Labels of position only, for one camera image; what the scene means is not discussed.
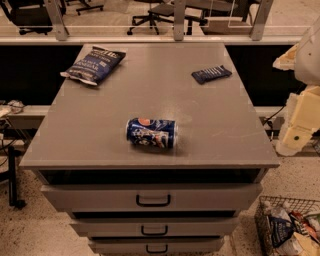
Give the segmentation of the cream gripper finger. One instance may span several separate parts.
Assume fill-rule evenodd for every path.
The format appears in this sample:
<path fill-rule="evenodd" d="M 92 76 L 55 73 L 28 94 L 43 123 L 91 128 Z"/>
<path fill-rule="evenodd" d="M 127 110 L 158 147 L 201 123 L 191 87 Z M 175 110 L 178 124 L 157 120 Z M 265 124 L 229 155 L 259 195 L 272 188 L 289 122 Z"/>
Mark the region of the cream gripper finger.
<path fill-rule="evenodd" d="M 283 156 L 300 152 L 320 129 L 320 87 L 309 85 L 299 95 L 291 93 L 276 151 Z"/>
<path fill-rule="evenodd" d="M 293 70 L 295 67 L 295 58 L 298 45 L 295 44 L 284 54 L 278 57 L 272 64 L 272 66 L 279 70 Z"/>

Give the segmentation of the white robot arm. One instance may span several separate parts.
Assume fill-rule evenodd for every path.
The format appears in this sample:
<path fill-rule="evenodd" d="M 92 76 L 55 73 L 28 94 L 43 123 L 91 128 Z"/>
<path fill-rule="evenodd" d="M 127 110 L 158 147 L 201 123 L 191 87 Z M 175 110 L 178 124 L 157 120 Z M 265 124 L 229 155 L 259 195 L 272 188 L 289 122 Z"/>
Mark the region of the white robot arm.
<path fill-rule="evenodd" d="M 320 129 L 320 18 L 299 43 L 274 61 L 273 67 L 293 70 L 295 78 L 306 85 L 300 94 L 289 95 L 285 122 L 276 144 L 279 154 L 293 156 Z"/>

